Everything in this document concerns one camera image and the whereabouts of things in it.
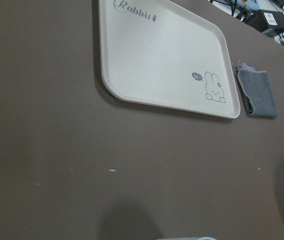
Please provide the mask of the cream rabbit tray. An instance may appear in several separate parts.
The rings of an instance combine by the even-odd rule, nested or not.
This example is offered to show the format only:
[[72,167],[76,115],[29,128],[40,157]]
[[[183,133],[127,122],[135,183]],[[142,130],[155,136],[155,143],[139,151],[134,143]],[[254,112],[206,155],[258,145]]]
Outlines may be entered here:
[[240,103],[225,37],[169,0],[101,0],[101,75],[116,98],[235,119]]

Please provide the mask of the grey folded cloth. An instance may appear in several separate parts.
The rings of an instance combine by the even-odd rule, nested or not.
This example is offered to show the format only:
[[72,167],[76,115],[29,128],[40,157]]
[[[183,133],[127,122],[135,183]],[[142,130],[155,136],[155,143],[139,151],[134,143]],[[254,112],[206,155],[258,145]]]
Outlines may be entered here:
[[256,70],[238,60],[236,72],[247,114],[255,118],[277,118],[278,111],[267,71]]

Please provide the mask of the blue plastic cup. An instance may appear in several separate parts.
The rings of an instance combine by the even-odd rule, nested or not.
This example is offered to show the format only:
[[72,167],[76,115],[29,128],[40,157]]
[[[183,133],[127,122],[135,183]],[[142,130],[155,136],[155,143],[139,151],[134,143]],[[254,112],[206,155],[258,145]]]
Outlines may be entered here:
[[156,240],[216,240],[212,237],[175,237],[175,238],[159,238]]

